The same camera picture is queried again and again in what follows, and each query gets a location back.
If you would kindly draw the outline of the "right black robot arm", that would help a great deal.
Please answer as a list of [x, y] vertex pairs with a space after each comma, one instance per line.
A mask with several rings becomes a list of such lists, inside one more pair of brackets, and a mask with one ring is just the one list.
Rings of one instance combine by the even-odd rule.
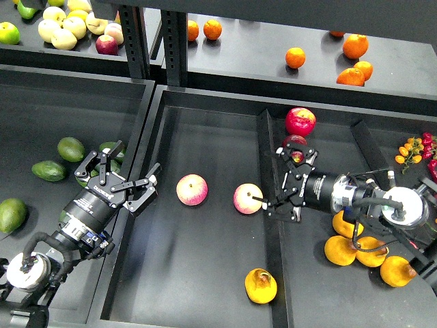
[[323, 213], [343, 213], [343, 218], [354, 228], [364, 218], [376, 218], [395, 240], [409, 248], [414, 255], [411, 267], [423, 278], [436, 273], [436, 243], [419, 249], [406, 230], [423, 225], [429, 210], [436, 205], [436, 183], [423, 178], [415, 188], [398, 187], [394, 171], [386, 168], [389, 186], [382, 189], [364, 174], [332, 174], [317, 170], [313, 163], [318, 153], [298, 143], [269, 152], [283, 161], [285, 173], [276, 182], [276, 195], [271, 200], [259, 198], [268, 215], [284, 215], [288, 221], [299, 222], [302, 208]]

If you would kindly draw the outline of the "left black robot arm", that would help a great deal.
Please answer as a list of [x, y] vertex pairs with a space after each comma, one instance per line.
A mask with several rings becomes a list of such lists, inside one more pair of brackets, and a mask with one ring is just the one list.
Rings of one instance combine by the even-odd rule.
[[7, 327], [47, 327], [48, 307], [75, 266], [113, 251], [113, 237], [105, 229], [114, 216], [122, 208], [137, 215], [157, 196], [160, 163], [136, 181], [111, 170], [111, 160], [123, 148], [118, 141], [111, 149], [91, 151], [74, 173], [85, 186], [63, 209], [58, 229], [36, 232], [12, 260], [1, 259]]

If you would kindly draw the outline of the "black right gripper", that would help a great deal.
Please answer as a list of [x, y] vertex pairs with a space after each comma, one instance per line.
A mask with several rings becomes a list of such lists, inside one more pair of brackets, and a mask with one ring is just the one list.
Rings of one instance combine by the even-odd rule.
[[275, 151], [287, 167], [281, 185], [281, 193], [273, 200], [252, 196], [262, 204], [262, 209], [271, 219], [300, 223], [300, 207], [308, 207], [325, 213], [336, 213], [334, 189], [338, 175], [319, 172], [314, 162], [318, 152], [314, 148], [287, 143]]

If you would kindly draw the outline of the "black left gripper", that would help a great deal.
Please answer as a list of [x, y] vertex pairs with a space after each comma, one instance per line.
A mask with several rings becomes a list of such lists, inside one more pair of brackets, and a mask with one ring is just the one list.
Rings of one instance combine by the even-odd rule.
[[123, 206], [135, 217], [154, 201], [158, 195], [157, 175], [161, 171], [160, 163], [155, 163], [144, 178], [126, 182], [116, 173], [111, 173], [111, 160], [124, 149], [119, 140], [109, 150], [92, 150], [74, 171], [90, 173], [99, 163], [98, 177], [90, 179], [64, 210], [70, 220], [62, 222], [61, 231], [73, 239], [80, 239], [87, 233], [100, 234]]

